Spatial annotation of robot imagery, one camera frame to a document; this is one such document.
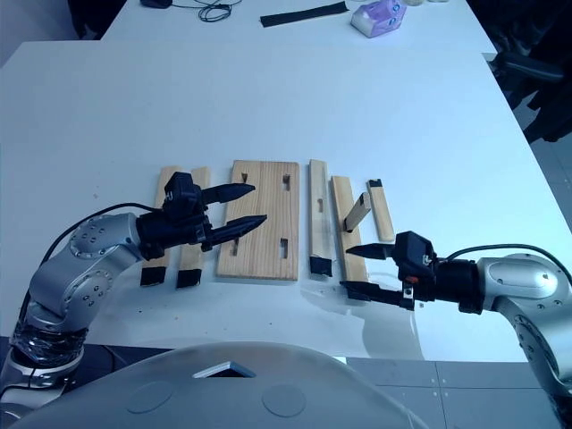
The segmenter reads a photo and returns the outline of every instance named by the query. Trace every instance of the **tissue box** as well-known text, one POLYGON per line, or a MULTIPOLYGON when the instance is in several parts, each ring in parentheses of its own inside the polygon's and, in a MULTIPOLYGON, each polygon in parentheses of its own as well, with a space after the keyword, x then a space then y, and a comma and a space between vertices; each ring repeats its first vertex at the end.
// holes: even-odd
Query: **tissue box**
POLYGON ((351 25, 369 38, 398 29, 407 7, 400 0, 364 4, 354 12, 351 25))

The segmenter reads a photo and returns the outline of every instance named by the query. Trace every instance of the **wooden plank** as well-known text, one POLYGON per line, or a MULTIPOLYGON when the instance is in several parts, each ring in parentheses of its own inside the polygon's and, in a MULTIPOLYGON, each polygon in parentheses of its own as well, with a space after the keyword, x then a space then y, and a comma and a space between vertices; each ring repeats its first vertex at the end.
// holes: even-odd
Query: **wooden plank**
POLYGON ((298 279, 299 166, 235 161, 232 182, 257 189, 227 204, 226 222, 246 215, 266 221, 239 240, 221 245, 217 274, 255 279, 298 279))
MULTIPOLYGON (((211 172, 208 167, 196 168, 190 174, 193 177, 193 182, 200 186, 201 189, 210 186, 211 172)), ((203 251, 200 248, 200 244, 185 244, 181 246, 181 263, 177 277, 177 289, 200 283, 203 264, 203 251)))
POLYGON ((377 236, 380 241, 394 241, 395 232, 393 223, 391 222, 390 209, 387 206, 385 192, 381 180, 368 181, 367 189, 372 199, 372 208, 374 209, 375 227, 377 228, 377 236))
POLYGON ((372 205, 369 201, 369 194, 364 192, 359 196, 356 204, 349 210, 346 219, 343 221, 344 230, 352 232, 371 210, 372 205))
POLYGON ((336 229, 338 230, 338 237, 340 238, 344 279, 353 282, 367 282, 366 261, 364 258, 346 253, 348 248, 353 248, 361 244, 358 226, 354 228, 352 232, 344 231, 343 227, 343 221, 354 205, 349 178, 332 176, 332 192, 336 207, 336 229))
POLYGON ((328 164, 310 160, 310 272, 332 277, 328 164))
MULTIPOLYGON (((159 175, 159 182, 157 183, 157 192, 155 196, 155 207, 160 208, 164 202, 164 186, 174 172, 181 172, 182 169, 178 165, 171 165, 163 167, 159 175)), ((169 249, 164 252, 163 257, 158 259, 151 259, 150 261, 143 262, 141 268, 141 286, 149 286, 164 282, 164 275, 169 265, 169 249)))

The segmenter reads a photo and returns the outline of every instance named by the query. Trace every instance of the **white desk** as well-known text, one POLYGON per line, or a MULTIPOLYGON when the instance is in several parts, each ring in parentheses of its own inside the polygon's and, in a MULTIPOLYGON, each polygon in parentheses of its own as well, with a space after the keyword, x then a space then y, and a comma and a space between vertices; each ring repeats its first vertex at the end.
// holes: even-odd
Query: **white desk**
MULTIPOLYGON (((190 4, 189 0, 175 1, 190 4)), ((157 10, 144 7, 139 0, 127 0, 104 40, 187 42, 320 43, 340 46, 402 46, 419 49, 461 49, 496 54, 465 0, 424 3, 410 6, 400 29, 368 39, 349 25, 351 14, 362 4, 346 1, 350 12, 277 27, 263 28, 260 16, 296 12, 324 4, 324 0, 243 0, 229 19, 204 23, 196 10, 170 7, 157 10)))
MULTIPOLYGON (((312 157, 351 177, 355 195, 382 178, 395 229, 426 236, 440 255, 525 242, 572 266, 572 236, 479 54, 34 43, 1 77, 2 335, 54 237, 104 206, 151 203, 167 164, 209 165, 218 184, 234 159, 299 162, 299 281, 217 279, 216 250, 202 284, 187 290, 175 290, 172 277, 141 289, 137 266, 118 279, 89 341, 283 341, 334 356, 421 358, 422 350, 432 360, 524 360, 498 315, 427 303, 415 324, 397 307, 349 305, 338 263, 334 278, 309 280, 304 165, 312 157)), ((214 206, 213 223, 222 218, 214 206)), ((375 240, 371 216, 361 230, 363 242, 375 240)), ((393 263, 370 262, 373 282, 397 285, 393 263)))

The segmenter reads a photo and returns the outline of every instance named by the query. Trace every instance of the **black cable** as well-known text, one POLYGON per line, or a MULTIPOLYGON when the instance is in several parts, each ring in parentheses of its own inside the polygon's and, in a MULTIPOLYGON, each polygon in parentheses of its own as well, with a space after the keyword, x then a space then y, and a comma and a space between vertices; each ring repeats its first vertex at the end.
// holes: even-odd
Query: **black cable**
POLYGON ((533 252, 540 253, 544 255, 548 259, 550 259, 563 273, 566 275, 568 279, 568 283, 572 286, 572 275, 570 275, 570 271, 566 269, 566 267, 550 252, 544 250, 543 248, 538 248, 536 246, 531 246, 529 244, 490 244, 488 246, 475 246, 473 248, 462 248, 454 253, 451 253, 445 259, 450 261, 455 259, 456 257, 460 257, 461 255, 465 255, 466 253, 476 252, 478 250, 493 250, 496 248, 523 248, 526 250, 533 250, 533 252))
POLYGON ((193 1, 202 4, 202 6, 187 6, 185 4, 171 4, 171 6, 180 7, 181 9, 197 9, 198 18, 202 22, 218 22, 226 20, 231 16, 232 7, 242 3, 242 0, 238 0, 234 3, 220 3, 221 0, 214 0, 212 3, 202 2, 200 0, 193 1))
POLYGON ((107 353, 109 353, 109 356, 111 356, 111 370, 109 371, 109 373, 114 373, 115 369, 117 368, 115 353, 111 349, 109 349, 109 347, 104 346, 103 344, 101 344, 101 347, 103 347, 107 351, 107 353))
MULTIPOLYGON (((54 240, 54 242, 52 243, 52 245, 49 247, 49 249, 47 250, 46 254, 44 255, 44 257, 42 258, 42 262, 40 262, 40 266, 42 266, 42 264, 44 264, 51 256, 52 253, 54 253, 55 248, 57 248, 57 245, 60 244, 60 242, 71 232, 75 231, 75 229, 80 226, 82 223, 86 222, 88 219, 91 219, 92 217, 96 217, 96 216, 100 216, 100 215, 104 215, 105 213, 111 212, 113 210, 117 210, 118 208, 123 208, 123 207, 136 207, 136 208, 141 208, 143 210, 147 210, 148 212, 155 212, 157 210, 160 210, 158 208, 153 208, 153 207, 149 207, 149 206, 145 206, 143 204, 139 204, 139 203, 121 203, 121 204, 116 204, 114 206, 109 206, 108 208, 104 208, 102 210, 99 210, 98 212, 95 212, 93 214, 90 214, 89 216, 84 217, 83 219, 81 219, 80 221, 77 221, 75 224, 73 224, 72 226, 70 226, 68 229, 66 229, 64 232, 62 232, 57 239, 54 240)), ((28 308, 28 304, 29 304, 29 290, 26 291, 26 296, 24 297, 24 301, 21 304, 21 308, 20 308, 20 314, 18 315, 18 322, 19 323, 23 323, 24 321, 24 316, 26 315, 26 309, 28 308)))

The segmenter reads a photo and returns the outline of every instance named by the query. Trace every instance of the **wooden stick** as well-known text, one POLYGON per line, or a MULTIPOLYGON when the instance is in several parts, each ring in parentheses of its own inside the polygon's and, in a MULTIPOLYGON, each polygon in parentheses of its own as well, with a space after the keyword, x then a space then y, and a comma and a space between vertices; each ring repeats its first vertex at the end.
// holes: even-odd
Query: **wooden stick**
POLYGON ((345 221, 343 221, 344 229, 347 232, 352 232, 371 211, 371 209, 372 205, 369 201, 369 194, 364 192, 359 196, 356 204, 354 204, 345 221))
POLYGON ((358 226, 352 232, 345 231, 343 227, 344 220, 354 204, 349 178, 332 176, 332 192, 336 206, 336 229, 340 237, 341 260, 343 261, 345 280, 367 282, 364 258, 346 253, 348 248, 361 244, 358 226))
MULTIPOLYGON (((193 182, 201 189, 208 188, 211 182, 211 172, 208 167, 196 168, 190 172, 193 182)), ((195 286, 200 283, 203 272, 203 251, 200 244, 185 244, 181 246, 181 264, 177 277, 177 289, 195 286)))
POLYGON ((328 164, 310 160, 310 272, 332 277, 328 164))
POLYGON ((391 223, 390 209, 387 207, 385 192, 381 180, 369 181, 367 183, 369 195, 372 199, 372 207, 374 209, 375 226, 377 228, 377 236, 380 241, 394 241, 395 232, 391 223))
MULTIPOLYGON (((155 196, 155 207, 160 208, 164 202, 164 186, 174 172, 180 172, 182 169, 177 165, 163 167, 159 175, 159 182, 157 183, 157 192, 155 196)), ((145 261, 141 269, 141 286, 150 286, 164 282, 164 275, 169 266, 169 250, 164 252, 164 256, 158 259, 151 259, 145 261)))

